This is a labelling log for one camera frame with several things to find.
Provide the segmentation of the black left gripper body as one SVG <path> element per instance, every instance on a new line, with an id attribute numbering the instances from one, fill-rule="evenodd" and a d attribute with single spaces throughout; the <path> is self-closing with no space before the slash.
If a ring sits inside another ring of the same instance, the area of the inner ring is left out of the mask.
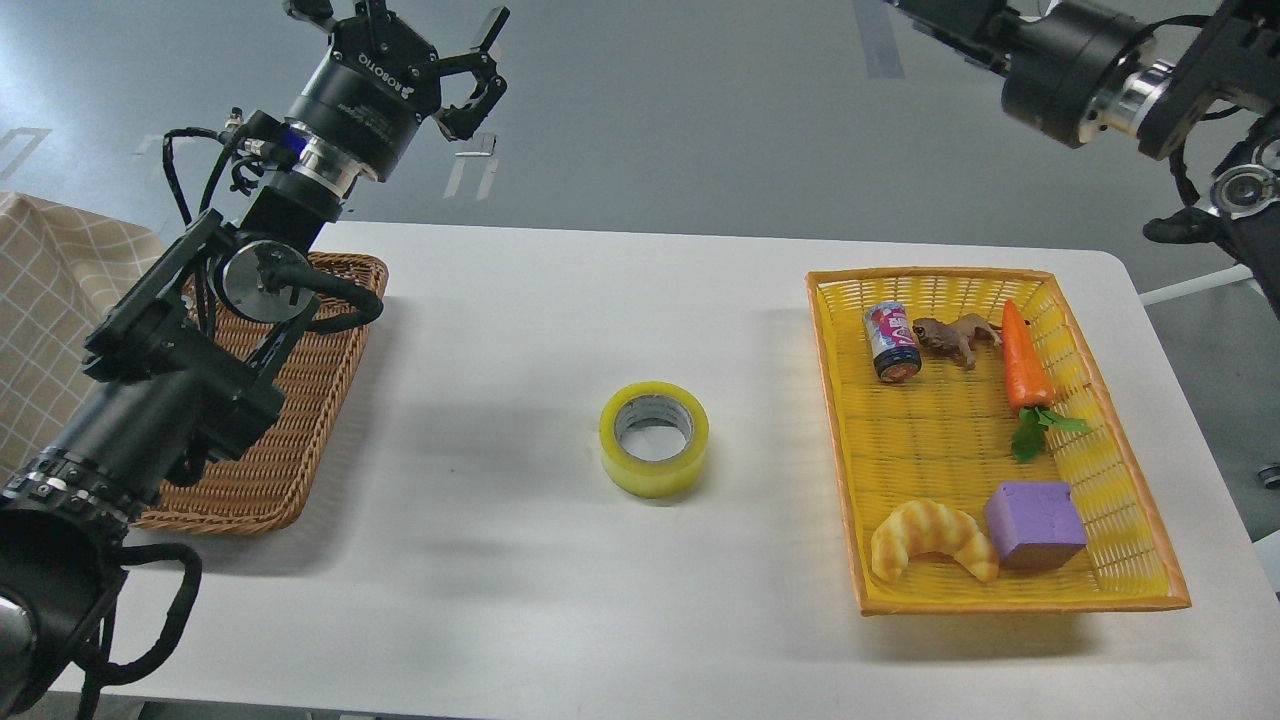
<path id="1" fill-rule="evenodd" d="M 291 106 L 291 122 L 387 181 L 442 90 L 429 77 L 436 50 L 397 15 L 338 22 L 329 49 Z"/>

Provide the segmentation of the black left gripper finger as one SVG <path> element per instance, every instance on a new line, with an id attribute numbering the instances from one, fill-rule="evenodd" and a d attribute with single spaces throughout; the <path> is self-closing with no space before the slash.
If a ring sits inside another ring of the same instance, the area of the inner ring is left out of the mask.
<path id="1" fill-rule="evenodd" d="M 420 72 L 426 77 L 428 100 L 420 110 L 420 120 L 433 120 L 451 142 L 472 138 L 508 87 L 493 53 L 508 19 L 507 6 L 493 8 L 468 50 L 452 56 L 440 55 L 431 41 L 422 41 Z M 461 105 L 445 105 L 442 100 L 442 81 L 453 76 L 468 76 L 474 81 L 474 88 Z"/>
<path id="2" fill-rule="evenodd" d="M 338 18 L 332 1 L 284 1 L 283 10 L 328 35 L 381 36 L 390 27 L 385 1 L 351 1 L 353 15 Z"/>

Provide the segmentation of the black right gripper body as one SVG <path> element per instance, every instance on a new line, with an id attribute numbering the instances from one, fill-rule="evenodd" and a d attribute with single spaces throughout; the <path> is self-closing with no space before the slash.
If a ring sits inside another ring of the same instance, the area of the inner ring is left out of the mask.
<path id="1" fill-rule="evenodd" d="M 1152 105 L 1155 41 L 1147 23 L 1091 1 L 1061 1 L 1038 18 L 1005 8 L 1012 118 L 1078 149 L 1103 129 L 1135 136 Z"/>

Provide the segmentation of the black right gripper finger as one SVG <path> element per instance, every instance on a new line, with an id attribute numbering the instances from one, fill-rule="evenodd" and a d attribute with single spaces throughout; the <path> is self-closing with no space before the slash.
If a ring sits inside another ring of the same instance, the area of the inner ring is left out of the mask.
<path id="1" fill-rule="evenodd" d="M 991 73 L 1007 73 L 1021 15 L 1006 1 L 891 1 L 913 27 Z"/>

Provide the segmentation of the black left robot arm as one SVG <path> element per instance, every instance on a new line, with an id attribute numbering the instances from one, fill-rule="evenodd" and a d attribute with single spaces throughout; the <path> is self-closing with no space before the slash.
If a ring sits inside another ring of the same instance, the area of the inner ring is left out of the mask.
<path id="1" fill-rule="evenodd" d="M 202 579 L 182 543 L 128 546 L 163 482 L 198 483 L 276 424 L 276 387 L 306 334 L 375 322 L 381 300 L 316 269 L 308 251 L 356 182 L 387 181 L 425 120 L 472 138 L 507 90 L 493 53 L 507 6 L 468 51 L 443 56 L 383 1 L 335 17 L 287 1 L 319 28 L 325 58 L 283 119 L 233 109 L 197 210 L 170 183 L 184 233 L 84 342 L 95 389 L 3 486 L 3 716 L 33 706 L 76 665 L 78 715 L 175 651 Z"/>

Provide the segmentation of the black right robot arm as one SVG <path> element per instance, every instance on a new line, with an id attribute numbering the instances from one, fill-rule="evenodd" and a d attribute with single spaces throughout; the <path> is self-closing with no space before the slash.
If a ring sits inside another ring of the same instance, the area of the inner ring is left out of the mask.
<path id="1" fill-rule="evenodd" d="M 1004 113 L 1070 149 L 1111 129 L 1167 165 L 1180 208 L 1156 243 L 1210 243 L 1279 309 L 1275 1 L 1143 22 L 1097 1 L 897 1 L 923 35 L 1004 82 Z"/>

